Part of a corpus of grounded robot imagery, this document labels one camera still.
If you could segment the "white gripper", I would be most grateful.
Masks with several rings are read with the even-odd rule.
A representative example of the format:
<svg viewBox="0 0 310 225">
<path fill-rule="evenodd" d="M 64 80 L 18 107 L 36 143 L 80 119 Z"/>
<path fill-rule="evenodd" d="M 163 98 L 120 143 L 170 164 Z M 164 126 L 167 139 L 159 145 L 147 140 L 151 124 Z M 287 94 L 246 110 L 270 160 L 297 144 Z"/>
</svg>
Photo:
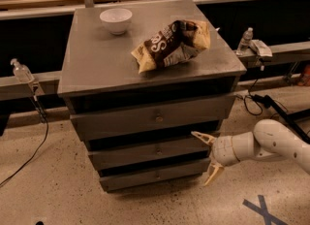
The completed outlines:
<svg viewBox="0 0 310 225">
<path fill-rule="evenodd" d="M 201 140 L 206 145 L 212 145 L 211 155 L 216 163 L 210 163 L 207 169 L 207 179 L 204 185 L 209 185 L 220 174 L 223 173 L 224 167 L 234 165 L 239 162 L 233 150 L 233 137 L 225 136 L 215 138 L 209 134 L 192 131 L 191 134 Z"/>
</svg>

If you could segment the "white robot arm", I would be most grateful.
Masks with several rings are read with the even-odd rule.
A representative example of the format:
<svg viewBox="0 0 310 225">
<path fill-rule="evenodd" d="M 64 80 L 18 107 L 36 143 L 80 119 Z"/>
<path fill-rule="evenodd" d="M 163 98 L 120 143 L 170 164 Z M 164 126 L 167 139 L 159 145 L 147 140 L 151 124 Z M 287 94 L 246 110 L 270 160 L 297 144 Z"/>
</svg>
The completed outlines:
<svg viewBox="0 0 310 225">
<path fill-rule="evenodd" d="M 310 174 L 310 144 L 276 120 L 260 120 L 252 131 L 233 136 L 215 138 L 198 131 L 191 134 L 211 149 L 205 186 L 222 174 L 226 167 L 245 160 L 290 159 Z"/>
</svg>

